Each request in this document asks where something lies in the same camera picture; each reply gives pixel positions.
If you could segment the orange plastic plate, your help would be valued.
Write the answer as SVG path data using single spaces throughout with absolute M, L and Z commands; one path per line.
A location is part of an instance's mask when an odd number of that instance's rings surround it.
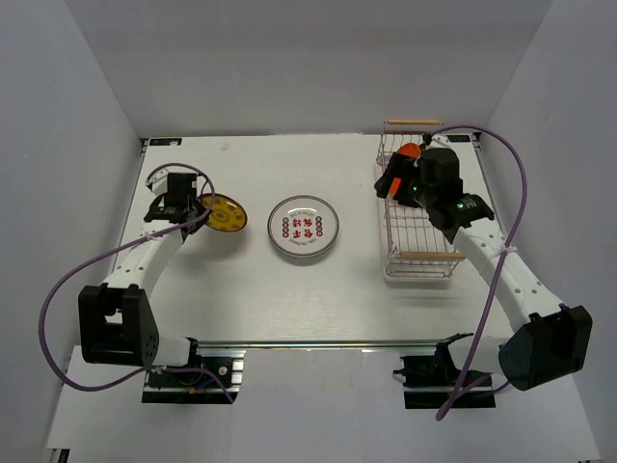
M 399 149 L 397 150 L 397 153 L 402 154 L 404 156 L 413 158 L 413 159 L 417 159 L 421 156 L 423 151 L 423 147 L 421 145 L 418 145 L 416 143 L 410 142 L 410 143 L 406 143 L 404 145 L 401 145 L 399 147 Z M 399 177 L 395 177 L 393 179 L 393 182 L 390 186 L 389 189 L 389 193 L 394 196 L 400 186 L 401 183 L 401 179 Z

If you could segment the yellow patterned plate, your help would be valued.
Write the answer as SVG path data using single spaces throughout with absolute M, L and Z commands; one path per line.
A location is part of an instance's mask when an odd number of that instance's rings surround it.
M 200 196 L 201 204 L 211 208 L 206 225 L 218 232 L 240 232 L 248 224 L 245 208 L 229 196 L 217 193 L 215 199 L 210 194 Z

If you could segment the white plate red characters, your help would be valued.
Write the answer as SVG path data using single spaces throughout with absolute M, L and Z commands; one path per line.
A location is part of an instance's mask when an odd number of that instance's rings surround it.
M 292 259 L 315 259 L 335 244 L 340 221 L 334 208 L 321 198 L 298 195 L 284 199 L 270 212 L 268 237 L 273 247 Z

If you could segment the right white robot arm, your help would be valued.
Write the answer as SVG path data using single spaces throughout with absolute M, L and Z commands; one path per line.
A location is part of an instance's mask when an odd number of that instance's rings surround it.
M 417 158 L 396 152 L 374 188 L 382 199 L 426 213 L 488 285 L 511 327 L 509 338 L 480 336 L 450 344 L 435 361 L 444 383 L 458 384 L 473 369 L 502 375 L 527 391 L 582 369 L 592 330 L 590 313 L 567 306 L 507 246 L 491 207 L 465 191 L 454 150 L 428 149 Z

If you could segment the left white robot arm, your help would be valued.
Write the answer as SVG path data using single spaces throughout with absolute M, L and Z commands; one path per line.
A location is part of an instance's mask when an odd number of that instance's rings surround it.
M 99 285 L 78 296 L 83 358 L 91 364 L 170 368 L 184 385 L 198 382 L 203 360 L 197 342 L 164 335 L 149 298 L 171 257 L 207 221 L 198 196 L 198 174 L 161 170 L 147 180 L 154 194 L 137 242 Z

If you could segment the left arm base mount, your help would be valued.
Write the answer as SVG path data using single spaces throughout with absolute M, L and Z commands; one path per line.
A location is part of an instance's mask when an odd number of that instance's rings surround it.
M 187 366 L 191 371 L 148 373 L 142 402 L 231 405 L 242 384 L 245 353 L 242 349 L 203 344 Z

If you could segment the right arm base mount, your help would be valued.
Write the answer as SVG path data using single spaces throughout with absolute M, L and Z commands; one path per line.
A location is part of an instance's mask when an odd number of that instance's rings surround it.
M 407 410 L 438 410 L 445 403 L 460 374 L 450 355 L 452 343 L 471 340 L 472 333 L 456 334 L 437 342 L 430 354 L 413 354 L 401 358 L 400 369 L 393 372 L 395 379 L 403 384 L 403 396 Z M 458 398 L 453 405 L 459 409 L 490 409 L 496 407 L 493 382 L 485 378 L 475 388 Z

